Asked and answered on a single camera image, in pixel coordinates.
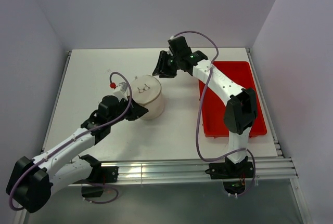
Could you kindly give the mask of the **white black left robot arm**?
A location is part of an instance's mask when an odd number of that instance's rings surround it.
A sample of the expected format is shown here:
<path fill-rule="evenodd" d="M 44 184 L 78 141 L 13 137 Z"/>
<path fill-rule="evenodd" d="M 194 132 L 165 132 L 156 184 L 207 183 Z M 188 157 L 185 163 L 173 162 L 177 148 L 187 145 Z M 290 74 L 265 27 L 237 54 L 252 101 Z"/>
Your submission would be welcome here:
<path fill-rule="evenodd" d="M 32 159 L 23 156 L 16 161 L 6 188 L 9 207 L 34 213 L 53 194 L 75 182 L 103 188 L 106 176 L 101 162 L 81 153 L 107 137 L 114 124 L 135 121 L 148 112 L 131 97 L 103 97 L 98 108 L 66 140 Z"/>

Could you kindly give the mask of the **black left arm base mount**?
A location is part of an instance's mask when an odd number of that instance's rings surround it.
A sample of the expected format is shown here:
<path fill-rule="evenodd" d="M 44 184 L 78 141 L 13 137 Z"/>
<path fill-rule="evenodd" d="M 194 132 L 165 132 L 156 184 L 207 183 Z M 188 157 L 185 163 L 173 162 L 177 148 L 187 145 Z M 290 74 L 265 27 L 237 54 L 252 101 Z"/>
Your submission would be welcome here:
<path fill-rule="evenodd" d="M 82 198 L 94 202 L 95 199 L 110 191 L 114 193 L 111 201 L 115 201 L 119 196 L 119 191 L 109 184 L 117 182 L 118 172 L 119 168 L 117 166 L 94 168 L 87 179 L 79 181 L 79 183 L 83 184 L 81 187 Z"/>

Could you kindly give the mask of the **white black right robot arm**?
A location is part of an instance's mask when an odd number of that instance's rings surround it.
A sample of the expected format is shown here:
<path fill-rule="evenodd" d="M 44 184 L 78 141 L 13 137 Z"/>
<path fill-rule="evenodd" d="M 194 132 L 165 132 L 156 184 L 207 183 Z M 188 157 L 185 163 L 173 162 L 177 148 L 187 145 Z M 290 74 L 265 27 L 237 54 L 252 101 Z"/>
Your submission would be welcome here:
<path fill-rule="evenodd" d="M 192 51 L 185 37 L 172 37 L 169 49 L 161 51 L 154 76 L 174 78 L 179 70 L 204 83 L 200 97 L 203 104 L 207 89 L 211 89 L 225 105 L 223 122 L 228 129 L 228 152 L 221 156 L 229 160 L 225 171 L 237 177 L 243 171 L 242 162 L 247 150 L 249 134 L 258 116 L 257 95 L 253 88 L 244 88 L 221 72 L 203 52 Z"/>

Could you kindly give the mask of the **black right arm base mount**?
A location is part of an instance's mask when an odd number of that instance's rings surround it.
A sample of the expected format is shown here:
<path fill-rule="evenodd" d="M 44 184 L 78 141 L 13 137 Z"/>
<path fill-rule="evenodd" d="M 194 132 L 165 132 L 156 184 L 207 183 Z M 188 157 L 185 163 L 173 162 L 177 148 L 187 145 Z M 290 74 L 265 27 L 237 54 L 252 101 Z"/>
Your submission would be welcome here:
<path fill-rule="evenodd" d="M 236 165 L 232 162 L 210 163 L 204 171 L 212 180 L 230 180 L 223 182 L 224 190 L 230 194 L 242 194 L 246 190 L 246 179 L 251 178 L 254 182 L 256 173 L 255 165 L 245 161 L 244 164 Z"/>

